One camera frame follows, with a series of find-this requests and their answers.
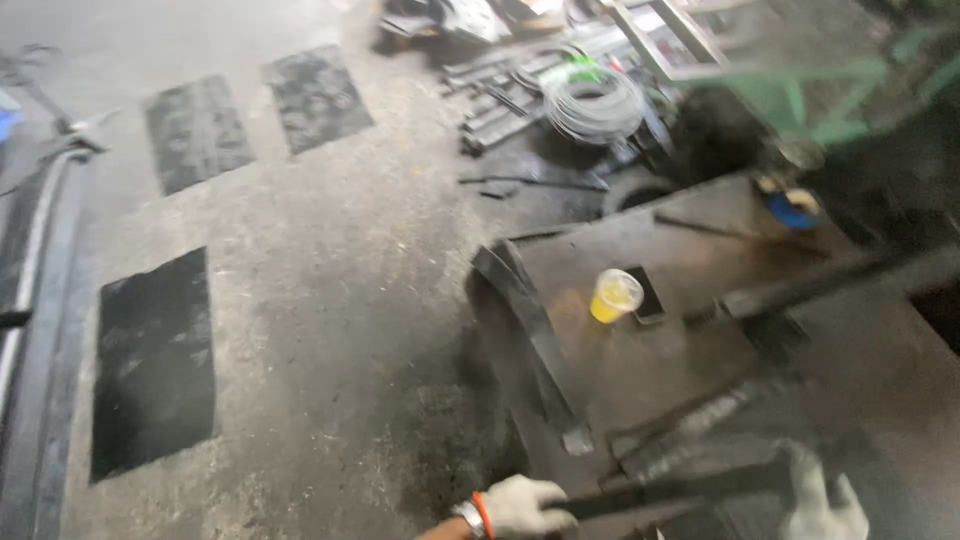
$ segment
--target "coiled wire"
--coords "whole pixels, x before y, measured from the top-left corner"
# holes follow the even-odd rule
[[[643,90],[608,67],[574,66],[561,77],[541,81],[541,86],[550,123],[578,142],[606,146],[643,123]]]

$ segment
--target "black floor patch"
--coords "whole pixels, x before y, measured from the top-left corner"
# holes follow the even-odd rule
[[[373,125],[336,45],[267,64],[264,76],[274,89],[291,154]]]
[[[215,400],[204,248],[100,289],[91,481],[209,438]]]
[[[144,110],[166,195],[254,160],[223,76],[164,90]]]

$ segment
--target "plastic cup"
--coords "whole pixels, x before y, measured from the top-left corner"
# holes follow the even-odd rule
[[[590,314],[601,323],[612,323],[643,302],[643,287],[623,270],[604,270],[590,302]]]

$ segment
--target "concrete floor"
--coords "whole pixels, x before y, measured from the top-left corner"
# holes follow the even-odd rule
[[[457,104],[424,54],[372,51],[377,0],[0,1],[0,46],[56,45],[40,82],[117,108],[91,205],[98,284],[206,246],[216,436],[88,483],[97,313],[78,386],[63,538],[412,537],[520,461],[476,357],[477,245],[598,201],[456,185]],[[261,66],[327,43],[376,125],[292,159]],[[223,74],[257,161],[163,197],[142,100]]]

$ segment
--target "gloved hand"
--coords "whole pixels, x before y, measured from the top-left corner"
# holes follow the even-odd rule
[[[780,446],[790,453],[790,476],[796,494],[794,508],[780,528],[783,540],[865,540],[870,523],[846,475],[836,481],[837,505],[831,506],[820,459],[793,441]]]
[[[566,493],[551,481],[515,475],[480,494],[493,538],[532,538],[577,526],[566,510],[542,510],[548,503],[566,501]]]

